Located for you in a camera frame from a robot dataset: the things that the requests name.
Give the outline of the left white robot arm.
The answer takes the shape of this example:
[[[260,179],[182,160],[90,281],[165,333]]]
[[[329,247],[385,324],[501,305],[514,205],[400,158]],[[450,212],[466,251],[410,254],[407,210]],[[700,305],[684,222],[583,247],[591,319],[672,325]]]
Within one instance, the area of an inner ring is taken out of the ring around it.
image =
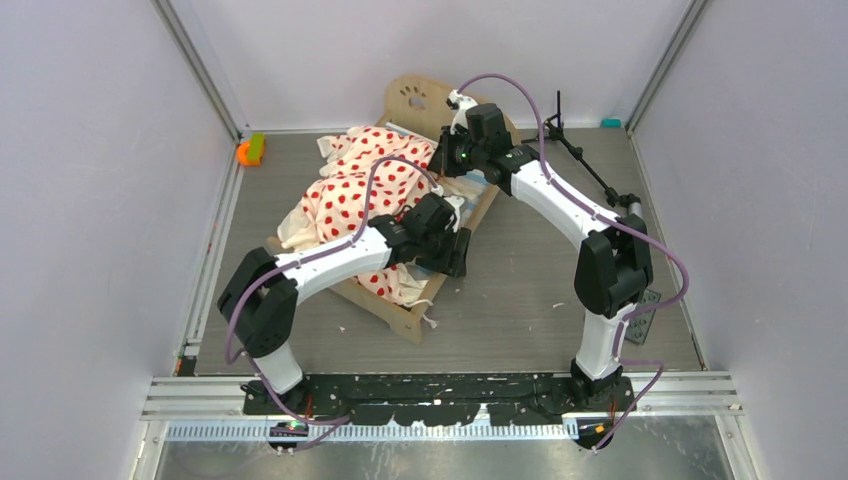
[[[289,338],[297,307],[314,294],[357,275],[415,262],[448,276],[466,272],[471,232],[460,224],[460,196],[424,195],[399,215],[379,215],[354,233],[302,252],[248,252],[217,300],[229,340],[268,382],[268,400],[280,412],[298,412],[307,398],[303,372]]]

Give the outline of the wooden pet bed frame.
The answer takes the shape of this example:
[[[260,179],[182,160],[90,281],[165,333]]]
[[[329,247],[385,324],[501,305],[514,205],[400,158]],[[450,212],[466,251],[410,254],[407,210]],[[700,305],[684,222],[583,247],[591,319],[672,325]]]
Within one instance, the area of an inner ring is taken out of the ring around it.
[[[269,245],[277,252],[301,252],[354,233],[362,224],[369,167],[386,155],[426,167],[441,127],[449,125],[454,116],[445,103],[452,89],[421,74],[402,75],[386,88],[384,113],[376,126],[354,126],[344,134],[319,138],[318,148],[326,162],[319,178],[278,226],[278,239],[269,238]],[[375,176],[371,214],[391,213],[400,219],[403,207],[415,206],[434,187],[412,167],[387,163]],[[475,230],[499,190],[489,186],[482,174],[469,172],[459,178],[431,175],[443,193],[463,199],[459,225]],[[425,312],[445,278],[413,262],[359,274],[330,290],[384,320],[397,335],[420,344],[421,321],[436,324]]]

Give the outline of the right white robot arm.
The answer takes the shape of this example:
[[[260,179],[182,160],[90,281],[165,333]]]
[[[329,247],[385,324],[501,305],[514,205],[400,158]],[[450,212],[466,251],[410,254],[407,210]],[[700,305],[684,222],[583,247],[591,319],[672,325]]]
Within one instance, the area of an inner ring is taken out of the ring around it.
[[[648,244],[636,213],[603,222],[609,210],[591,202],[543,164],[539,153],[513,142],[503,112],[451,92],[454,117],[443,127],[430,170],[447,177],[481,172],[486,181],[529,205],[553,224],[578,251],[574,290],[585,309],[581,345],[571,362],[569,392],[584,410],[596,410],[619,385],[626,315],[653,281]]]

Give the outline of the strawberry print ruffled blanket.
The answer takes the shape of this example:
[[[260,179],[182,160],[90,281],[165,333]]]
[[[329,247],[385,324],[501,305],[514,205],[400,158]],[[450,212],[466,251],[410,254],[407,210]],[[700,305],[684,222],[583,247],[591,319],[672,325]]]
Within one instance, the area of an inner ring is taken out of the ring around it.
[[[447,194],[443,193],[444,191],[443,191],[442,187],[437,183],[436,178],[434,178],[433,175],[431,175],[430,173],[427,172],[426,168],[427,168],[428,165],[426,167],[422,167],[418,164],[415,164],[410,159],[401,158],[401,157],[398,157],[398,156],[395,156],[395,155],[386,155],[382,158],[379,158],[377,161],[375,161],[372,164],[371,167],[369,167],[370,170],[369,170],[369,173],[367,174],[366,192],[364,194],[363,206],[361,207],[361,209],[363,211],[362,224],[360,224],[360,226],[357,227],[355,229],[355,231],[362,228],[365,223],[367,223],[370,219],[372,219],[372,218],[369,219],[369,215],[372,215],[371,211],[373,211],[374,207],[372,207],[370,205],[370,202],[372,200],[370,197],[371,197],[372,193],[376,193],[372,187],[374,185],[374,180],[375,180],[375,176],[377,174],[377,170],[381,166],[387,166],[389,164],[387,162],[397,162],[399,164],[405,164],[406,166],[410,166],[413,169],[417,170],[419,173],[422,174],[422,176],[426,180],[429,181],[431,186],[434,187],[433,191],[431,191],[429,193],[435,193],[435,194],[438,194],[438,195],[441,195],[441,196],[444,196],[444,197],[453,196],[453,195],[447,195]],[[375,213],[372,216],[376,217],[376,216],[379,216],[379,215],[386,215],[386,214],[376,214]],[[297,252],[294,252],[294,251],[291,251],[291,250],[286,250],[286,251],[287,251],[286,254],[297,253]]]

